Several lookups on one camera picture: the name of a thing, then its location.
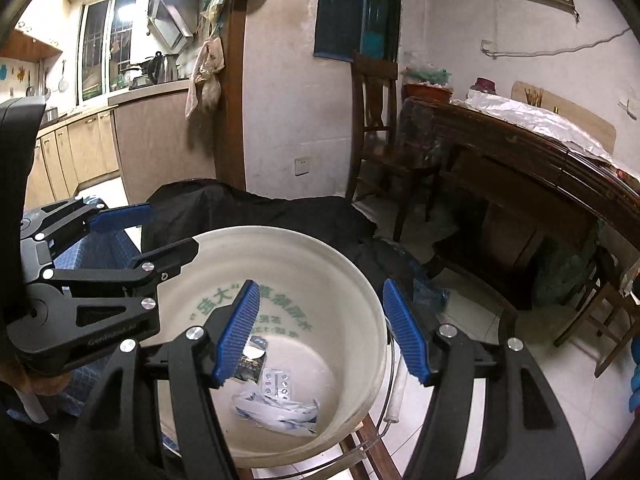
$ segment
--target kettle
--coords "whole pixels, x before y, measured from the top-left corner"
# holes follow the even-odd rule
[[[154,85],[178,79],[178,65],[175,62],[177,57],[178,54],[156,52],[156,56],[149,61],[146,67],[146,74]]]

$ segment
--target wooden cabinet door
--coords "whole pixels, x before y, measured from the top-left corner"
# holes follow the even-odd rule
[[[69,132],[66,126],[56,130],[56,148],[62,166],[62,175],[65,177],[66,189],[69,196],[75,196],[78,190],[78,176],[74,166],[74,158],[71,154],[71,144],[69,143]]]
[[[100,143],[102,154],[104,155],[104,165],[107,173],[118,171],[118,157],[116,147],[113,143],[113,133],[111,132],[111,112],[98,114],[98,126],[100,127]]]
[[[56,145],[56,133],[51,132],[40,138],[40,145],[44,155],[44,164],[49,175],[49,183],[53,190],[56,200],[64,200],[69,198],[69,191],[66,188],[65,176],[62,173],[62,164],[58,155],[58,146]]]
[[[67,126],[74,167],[80,184],[107,173],[100,141],[98,116],[94,115]]]
[[[27,193],[24,199],[24,210],[34,209],[55,202],[53,191],[47,175],[47,167],[42,156],[40,139],[36,140],[33,155],[33,167],[27,179]]]

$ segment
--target bucket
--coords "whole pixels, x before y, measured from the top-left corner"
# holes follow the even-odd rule
[[[196,258],[158,286],[161,331],[145,345],[172,340],[230,304],[244,280],[260,285],[253,334],[268,342],[264,366],[288,370],[291,399],[319,404],[316,436],[258,428],[232,402],[246,383],[231,378],[211,390],[226,444],[242,468],[283,466],[338,444],[371,408],[386,365],[386,325],[370,283],[344,256],[306,235],[242,226],[194,237]],[[162,432],[175,433],[170,390],[158,386]]]

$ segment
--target wooden chair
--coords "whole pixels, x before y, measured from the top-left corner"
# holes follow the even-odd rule
[[[607,300],[613,307],[613,310],[607,316],[607,319],[604,323],[600,322],[591,315],[594,309],[602,304],[603,300]],[[626,313],[628,313],[631,323],[631,327],[625,332],[622,338],[615,335],[609,329],[609,325],[616,317],[616,315],[620,312],[620,310],[625,310]],[[604,286],[602,286],[596,292],[596,295],[593,297],[593,299],[586,304],[583,310],[564,330],[564,332],[562,332],[561,335],[556,338],[556,340],[554,341],[554,345],[560,346],[571,336],[571,334],[573,334],[578,329],[580,324],[584,321],[587,321],[594,327],[596,327],[598,329],[598,335],[605,335],[616,343],[616,347],[611,351],[606,359],[604,359],[603,362],[596,366],[595,376],[599,377],[601,373],[603,373],[603,371],[606,370],[607,367],[612,363],[613,359],[615,359],[617,355],[626,347],[629,341],[631,341],[631,338],[640,333],[640,308],[636,305],[636,302],[631,296],[623,298],[614,285],[612,285],[611,283],[605,283]]]
[[[427,162],[424,150],[413,146],[399,145],[396,139],[398,108],[396,104],[396,80],[398,64],[391,61],[371,59],[354,53],[351,63],[353,87],[353,121],[351,138],[351,167],[346,197],[353,200],[358,183],[364,184],[377,194],[398,202],[398,214],[393,238],[397,242],[402,235],[402,226],[409,208],[409,200],[420,181],[429,175],[437,175],[440,167]],[[382,120],[386,88],[387,117]],[[378,137],[386,132],[386,138]],[[363,160],[383,167],[385,174],[401,179],[399,196],[392,195],[385,186],[364,180],[360,176]],[[426,216],[433,206],[433,188],[427,200]]]

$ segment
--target chair seat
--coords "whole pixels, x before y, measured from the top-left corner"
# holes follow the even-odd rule
[[[425,152],[412,146],[390,146],[385,139],[367,136],[362,151],[363,160],[383,164],[397,174],[415,171],[433,173],[437,166],[425,160]]]

